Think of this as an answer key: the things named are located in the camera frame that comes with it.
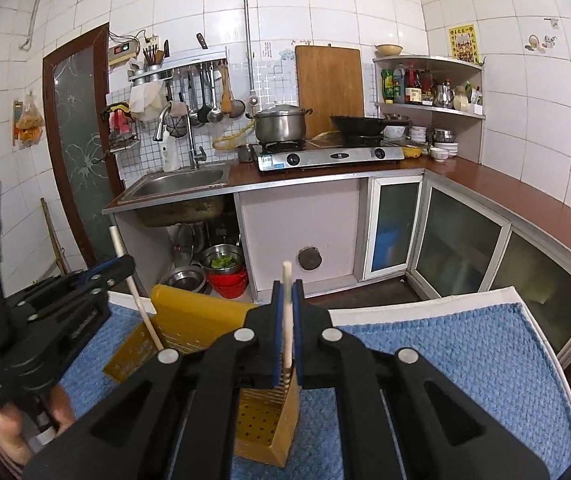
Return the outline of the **person's left hand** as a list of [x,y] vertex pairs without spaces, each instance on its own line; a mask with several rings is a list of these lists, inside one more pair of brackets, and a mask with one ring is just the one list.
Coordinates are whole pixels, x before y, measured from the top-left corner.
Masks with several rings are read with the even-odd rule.
[[[76,418],[69,396],[61,385],[55,385],[46,398],[48,410],[58,422],[58,436],[74,425]],[[13,403],[0,409],[0,451],[12,463],[25,466],[34,456],[22,437],[23,416]]]

